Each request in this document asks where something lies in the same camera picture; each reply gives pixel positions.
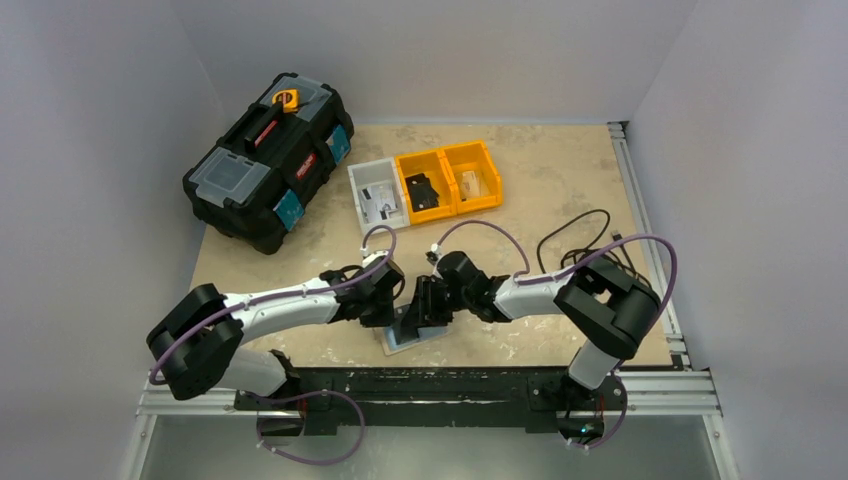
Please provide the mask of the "gold credit card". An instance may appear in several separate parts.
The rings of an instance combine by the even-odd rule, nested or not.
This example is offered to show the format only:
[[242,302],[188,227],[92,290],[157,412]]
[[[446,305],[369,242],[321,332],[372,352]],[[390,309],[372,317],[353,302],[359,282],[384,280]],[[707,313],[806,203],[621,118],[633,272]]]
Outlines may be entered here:
[[459,190],[467,192],[468,200],[481,196],[480,180],[473,170],[464,171],[460,175],[458,181]]

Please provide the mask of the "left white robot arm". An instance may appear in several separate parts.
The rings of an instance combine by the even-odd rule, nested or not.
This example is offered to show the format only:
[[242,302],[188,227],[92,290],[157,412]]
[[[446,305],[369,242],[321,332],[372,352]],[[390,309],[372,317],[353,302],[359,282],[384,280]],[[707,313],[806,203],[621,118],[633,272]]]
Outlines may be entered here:
[[394,290],[403,271],[388,253],[362,266],[326,270],[301,284],[253,294],[222,293],[212,283],[186,294],[148,333],[155,359],[150,382],[178,401],[213,388],[272,396],[292,392],[295,371],[279,352],[258,353],[245,344],[283,330],[339,321],[365,328],[389,325]]

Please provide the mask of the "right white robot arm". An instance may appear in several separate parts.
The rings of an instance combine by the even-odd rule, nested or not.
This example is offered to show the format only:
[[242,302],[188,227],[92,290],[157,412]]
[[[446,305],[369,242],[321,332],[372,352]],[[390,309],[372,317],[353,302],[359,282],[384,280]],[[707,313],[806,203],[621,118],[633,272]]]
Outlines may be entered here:
[[586,338],[567,375],[572,383],[595,390],[635,356],[661,306],[652,288],[602,256],[570,272],[520,280],[489,276],[466,253],[454,251],[436,262],[434,274],[417,279],[412,301],[386,337],[391,346],[410,346],[434,336],[460,311],[486,323],[562,315]]

